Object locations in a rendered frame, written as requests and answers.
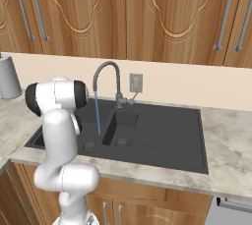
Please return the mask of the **blue water stream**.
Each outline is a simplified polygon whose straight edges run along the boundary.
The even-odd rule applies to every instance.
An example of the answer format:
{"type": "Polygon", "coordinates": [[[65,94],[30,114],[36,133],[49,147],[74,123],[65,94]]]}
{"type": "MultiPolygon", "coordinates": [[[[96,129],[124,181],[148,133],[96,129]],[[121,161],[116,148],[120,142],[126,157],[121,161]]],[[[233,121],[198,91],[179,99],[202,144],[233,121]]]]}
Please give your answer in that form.
{"type": "Polygon", "coordinates": [[[100,137],[100,118],[99,118],[99,109],[98,109],[98,98],[97,98],[97,90],[94,91],[94,106],[95,106],[95,114],[96,114],[96,124],[97,124],[97,133],[100,137]]]}

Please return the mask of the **black kitchen sink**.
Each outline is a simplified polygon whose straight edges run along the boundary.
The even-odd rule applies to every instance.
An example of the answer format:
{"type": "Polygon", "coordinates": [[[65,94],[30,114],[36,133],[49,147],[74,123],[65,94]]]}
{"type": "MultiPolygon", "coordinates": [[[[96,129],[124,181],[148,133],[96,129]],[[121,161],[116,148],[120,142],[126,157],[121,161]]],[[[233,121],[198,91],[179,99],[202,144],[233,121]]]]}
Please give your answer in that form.
{"type": "Polygon", "coordinates": [[[83,126],[80,155],[207,174],[208,162],[198,109],[134,103],[117,108],[95,100],[75,111],[83,126]]]}

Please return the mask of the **grey curved tap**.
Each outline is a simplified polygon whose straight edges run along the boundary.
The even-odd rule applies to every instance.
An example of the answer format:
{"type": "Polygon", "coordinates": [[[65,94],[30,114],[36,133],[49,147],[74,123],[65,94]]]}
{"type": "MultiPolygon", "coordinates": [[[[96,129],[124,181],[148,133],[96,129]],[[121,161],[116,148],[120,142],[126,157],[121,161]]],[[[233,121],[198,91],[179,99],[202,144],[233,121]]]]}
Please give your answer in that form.
{"type": "Polygon", "coordinates": [[[100,72],[107,66],[112,66],[115,70],[116,74],[116,94],[115,94],[115,103],[117,108],[121,108],[124,104],[133,105],[135,103],[134,98],[126,98],[123,96],[121,92],[121,86],[120,86],[120,70],[118,65],[113,61],[105,61],[101,65],[98,66],[94,73],[93,78],[93,90],[94,90],[94,99],[97,99],[97,80],[100,72]]]}

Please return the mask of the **wooden base cupboard door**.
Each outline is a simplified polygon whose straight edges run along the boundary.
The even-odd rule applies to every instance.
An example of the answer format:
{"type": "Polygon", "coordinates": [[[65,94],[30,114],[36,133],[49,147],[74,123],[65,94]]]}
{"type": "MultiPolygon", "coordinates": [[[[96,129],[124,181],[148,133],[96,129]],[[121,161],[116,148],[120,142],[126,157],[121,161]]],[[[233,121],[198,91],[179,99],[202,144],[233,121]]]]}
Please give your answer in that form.
{"type": "MultiPolygon", "coordinates": [[[[32,165],[24,165],[25,179],[29,188],[29,197],[31,204],[36,208],[45,225],[52,225],[55,219],[60,215],[60,205],[58,202],[59,194],[57,192],[46,192],[38,189],[33,182],[33,174],[36,169],[32,165]]],[[[99,224],[104,225],[102,202],[107,202],[106,212],[109,225],[113,225],[112,202],[108,198],[88,195],[87,202],[91,212],[97,217],[99,224]]]]}
{"type": "Polygon", "coordinates": [[[114,225],[118,225],[118,205],[123,205],[122,225],[204,225],[207,216],[115,200],[114,225]]]}

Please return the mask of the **white paper towel roll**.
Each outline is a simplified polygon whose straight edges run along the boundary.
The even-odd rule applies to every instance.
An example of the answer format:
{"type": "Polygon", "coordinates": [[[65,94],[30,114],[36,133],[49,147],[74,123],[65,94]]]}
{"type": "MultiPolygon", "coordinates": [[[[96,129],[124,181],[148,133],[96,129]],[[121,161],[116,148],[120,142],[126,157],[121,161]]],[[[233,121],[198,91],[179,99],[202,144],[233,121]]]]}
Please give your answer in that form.
{"type": "Polygon", "coordinates": [[[8,54],[0,54],[0,97],[13,99],[21,94],[22,88],[12,57],[8,54]]]}

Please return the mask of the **wooden corner base cupboard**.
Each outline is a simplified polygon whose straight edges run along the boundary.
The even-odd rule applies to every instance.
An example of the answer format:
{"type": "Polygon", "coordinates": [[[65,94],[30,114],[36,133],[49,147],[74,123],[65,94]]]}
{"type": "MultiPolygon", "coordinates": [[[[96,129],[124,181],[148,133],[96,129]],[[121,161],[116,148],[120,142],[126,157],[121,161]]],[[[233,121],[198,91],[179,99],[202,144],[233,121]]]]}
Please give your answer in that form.
{"type": "Polygon", "coordinates": [[[12,163],[0,175],[0,225],[39,225],[12,163]]]}

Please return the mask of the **grey dishwasher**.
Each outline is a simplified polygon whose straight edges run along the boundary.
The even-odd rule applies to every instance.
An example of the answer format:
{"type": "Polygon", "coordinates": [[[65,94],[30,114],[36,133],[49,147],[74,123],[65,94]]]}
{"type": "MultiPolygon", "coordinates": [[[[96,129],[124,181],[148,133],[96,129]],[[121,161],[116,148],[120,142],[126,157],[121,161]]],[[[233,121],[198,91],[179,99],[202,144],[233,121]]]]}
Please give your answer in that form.
{"type": "MultiPolygon", "coordinates": [[[[217,206],[217,198],[218,197],[213,197],[204,225],[252,225],[252,213],[219,207],[217,206]]],[[[238,200],[227,197],[220,198],[226,198],[230,202],[252,206],[252,201],[238,200]]]]}

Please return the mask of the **grey wall socket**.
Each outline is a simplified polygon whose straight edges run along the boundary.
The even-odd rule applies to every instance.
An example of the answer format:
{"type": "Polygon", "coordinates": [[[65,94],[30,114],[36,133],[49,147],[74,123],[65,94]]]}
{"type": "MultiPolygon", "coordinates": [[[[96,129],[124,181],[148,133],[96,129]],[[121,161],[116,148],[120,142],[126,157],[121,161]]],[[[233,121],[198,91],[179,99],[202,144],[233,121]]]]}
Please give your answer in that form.
{"type": "Polygon", "coordinates": [[[130,91],[131,92],[143,91],[143,75],[142,74],[130,75],[130,91]]]}

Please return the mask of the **wooden wall cupboard door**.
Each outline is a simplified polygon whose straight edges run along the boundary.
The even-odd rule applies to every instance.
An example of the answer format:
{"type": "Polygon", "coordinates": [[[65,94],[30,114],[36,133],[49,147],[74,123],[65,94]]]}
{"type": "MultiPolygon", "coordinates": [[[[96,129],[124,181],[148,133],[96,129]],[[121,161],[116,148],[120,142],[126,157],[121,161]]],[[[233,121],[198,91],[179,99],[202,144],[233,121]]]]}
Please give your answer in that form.
{"type": "Polygon", "coordinates": [[[124,59],[126,0],[39,0],[46,34],[42,50],[48,55],[124,59]]]}
{"type": "Polygon", "coordinates": [[[0,52],[42,53],[32,0],[23,3],[35,40],[28,39],[19,0],[0,0],[0,52]]]}
{"type": "Polygon", "coordinates": [[[242,50],[233,50],[238,42],[249,0],[239,0],[224,64],[227,67],[252,68],[252,10],[242,43],[242,50]]]}
{"type": "Polygon", "coordinates": [[[239,0],[126,0],[127,58],[134,61],[221,66],[239,0]]]}

